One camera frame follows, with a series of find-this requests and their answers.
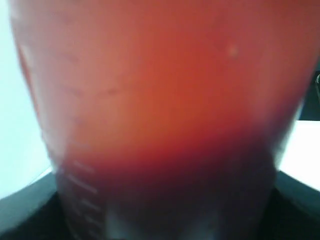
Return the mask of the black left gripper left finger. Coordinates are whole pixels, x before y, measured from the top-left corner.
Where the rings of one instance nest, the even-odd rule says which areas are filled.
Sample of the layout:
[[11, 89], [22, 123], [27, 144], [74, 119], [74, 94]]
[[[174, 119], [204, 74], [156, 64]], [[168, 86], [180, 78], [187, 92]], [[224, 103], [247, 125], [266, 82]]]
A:
[[0, 238], [65, 239], [65, 217], [53, 174], [0, 200]]

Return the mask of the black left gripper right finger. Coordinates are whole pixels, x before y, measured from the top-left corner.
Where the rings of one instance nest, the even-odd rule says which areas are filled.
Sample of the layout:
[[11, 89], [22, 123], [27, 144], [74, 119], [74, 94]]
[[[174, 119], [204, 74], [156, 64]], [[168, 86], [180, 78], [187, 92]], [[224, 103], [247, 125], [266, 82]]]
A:
[[279, 172], [259, 227], [259, 238], [319, 240], [320, 192]]

